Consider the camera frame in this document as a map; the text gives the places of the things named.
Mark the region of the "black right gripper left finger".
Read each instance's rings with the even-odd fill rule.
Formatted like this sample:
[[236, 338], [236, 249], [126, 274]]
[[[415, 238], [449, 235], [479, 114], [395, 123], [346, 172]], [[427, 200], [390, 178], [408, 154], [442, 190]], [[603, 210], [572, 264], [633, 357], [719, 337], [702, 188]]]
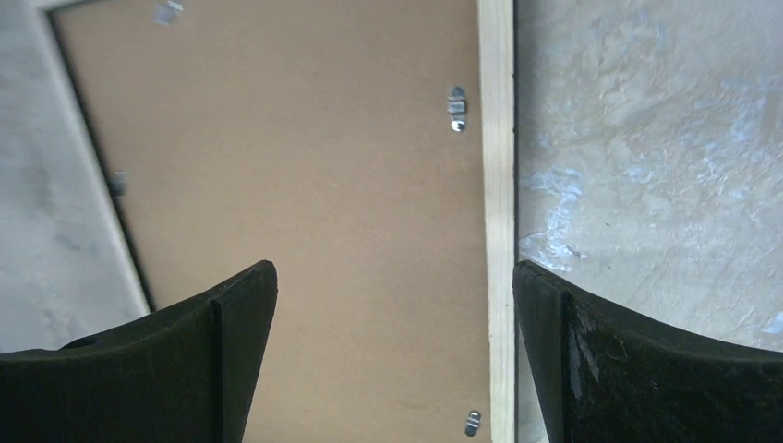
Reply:
[[239, 442], [278, 294], [262, 260], [55, 351], [1, 357], [5, 442]]

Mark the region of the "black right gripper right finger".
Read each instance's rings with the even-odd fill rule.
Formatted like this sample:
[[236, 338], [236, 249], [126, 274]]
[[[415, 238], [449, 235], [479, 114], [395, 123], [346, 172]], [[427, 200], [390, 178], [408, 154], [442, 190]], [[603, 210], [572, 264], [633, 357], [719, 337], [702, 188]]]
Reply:
[[675, 328], [529, 260], [512, 291], [550, 441], [781, 440], [781, 353]]

